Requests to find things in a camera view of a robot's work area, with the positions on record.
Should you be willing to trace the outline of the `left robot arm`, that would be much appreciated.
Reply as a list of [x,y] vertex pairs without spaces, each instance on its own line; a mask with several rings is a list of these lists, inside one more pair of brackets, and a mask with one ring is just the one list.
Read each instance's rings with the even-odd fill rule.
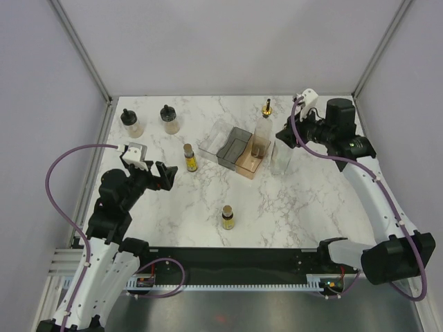
[[125,235],[132,222],[129,211],[146,190],[171,190],[178,168],[150,160],[144,165],[125,165],[102,175],[73,282],[54,316],[42,320],[38,331],[104,331],[130,277],[150,268],[148,242]]

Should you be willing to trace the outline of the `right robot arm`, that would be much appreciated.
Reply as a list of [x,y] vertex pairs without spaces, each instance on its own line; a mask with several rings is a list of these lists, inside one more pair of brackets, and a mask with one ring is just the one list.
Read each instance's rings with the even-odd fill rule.
[[341,264],[357,268],[374,285],[411,277],[425,282],[425,267],[435,249],[433,235],[421,233],[397,205],[373,146],[356,132],[355,117],[355,107],[348,99],[328,100],[325,117],[319,118],[316,99],[299,95],[286,124],[275,135],[289,149],[306,149],[308,142],[324,146],[327,153],[323,158],[334,161],[354,188],[372,227],[375,246],[345,238],[324,240],[316,264],[326,273]]

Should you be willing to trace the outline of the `tall clear bottle gold pourer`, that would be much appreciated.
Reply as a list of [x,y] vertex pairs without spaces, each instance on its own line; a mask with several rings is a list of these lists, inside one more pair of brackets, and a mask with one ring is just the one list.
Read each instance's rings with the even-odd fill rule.
[[289,166],[293,149],[279,139],[274,140],[270,170],[273,175],[284,174]]

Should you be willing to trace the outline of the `tall bottle gold pourer brown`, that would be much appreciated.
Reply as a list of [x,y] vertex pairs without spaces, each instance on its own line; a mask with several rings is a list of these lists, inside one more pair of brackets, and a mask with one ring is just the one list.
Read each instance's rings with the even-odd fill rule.
[[270,119],[273,113],[270,98],[267,99],[266,104],[262,107],[261,113],[261,117],[256,122],[251,150],[251,155],[259,159],[263,159],[265,156],[273,126],[272,119]]

